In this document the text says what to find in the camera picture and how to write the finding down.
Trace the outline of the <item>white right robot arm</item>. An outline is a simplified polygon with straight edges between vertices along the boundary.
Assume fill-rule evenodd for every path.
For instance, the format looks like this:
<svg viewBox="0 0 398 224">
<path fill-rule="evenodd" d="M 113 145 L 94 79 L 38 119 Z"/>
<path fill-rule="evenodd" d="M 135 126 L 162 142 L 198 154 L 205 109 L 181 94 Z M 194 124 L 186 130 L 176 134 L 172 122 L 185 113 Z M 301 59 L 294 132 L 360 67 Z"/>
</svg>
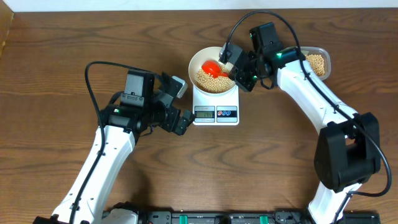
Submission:
<svg viewBox="0 0 398 224">
<path fill-rule="evenodd" d="M 312 122 L 318 133 L 314 167 L 320 184 L 307 220 L 337 223 L 350 198 L 381 168 L 378 120 L 343 103 L 315 74 L 301 46 L 284 48 L 273 23 L 249 33 L 254 49 L 245 52 L 227 41 L 220 62 L 233 64 L 229 77 L 246 92 L 268 78 L 269 88 L 286 92 Z"/>
</svg>

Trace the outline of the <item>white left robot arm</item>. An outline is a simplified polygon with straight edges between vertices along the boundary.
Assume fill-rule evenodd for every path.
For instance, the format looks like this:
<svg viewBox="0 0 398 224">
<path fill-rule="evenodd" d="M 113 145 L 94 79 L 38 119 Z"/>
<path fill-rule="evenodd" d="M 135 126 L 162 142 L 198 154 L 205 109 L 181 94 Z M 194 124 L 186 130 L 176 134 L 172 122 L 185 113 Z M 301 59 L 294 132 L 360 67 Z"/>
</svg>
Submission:
<svg viewBox="0 0 398 224">
<path fill-rule="evenodd" d="M 134 100 L 150 103 L 149 108 L 136 108 L 116 104 L 116 100 L 128 95 L 123 91 L 115 93 L 101 112 L 95 140 L 76 181 L 51 217 L 36 217 L 35 223 L 137 223 L 136 212 L 121 208 L 104 217 L 106 202 L 121 167 L 147 128 L 159 126 L 181 136 L 193 122 L 191 111 L 180 111 L 172 105 L 183 94 L 182 90 L 167 90 L 147 96 L 132 95 Z"/>
</svg>

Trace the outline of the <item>red plastic measuring scoop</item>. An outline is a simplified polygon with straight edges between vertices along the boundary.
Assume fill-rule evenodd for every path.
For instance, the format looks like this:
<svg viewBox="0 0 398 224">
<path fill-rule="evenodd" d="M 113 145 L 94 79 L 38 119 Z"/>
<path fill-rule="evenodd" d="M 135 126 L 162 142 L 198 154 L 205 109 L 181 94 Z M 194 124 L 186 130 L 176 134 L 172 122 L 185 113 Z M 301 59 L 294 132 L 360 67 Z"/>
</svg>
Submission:
<svg viewBox="0 0 398 224">
<path fill-rule="evenodd" d="M 205 61 L 201 69 L 205 73 L 209 73 L 213 78 L 218 78 L 218 77 L 229 77 L 229 73 L 223 72 L 221 70 L 220 65 L 214 61 L 214 60 L 207 60 Z"/>
</svg>

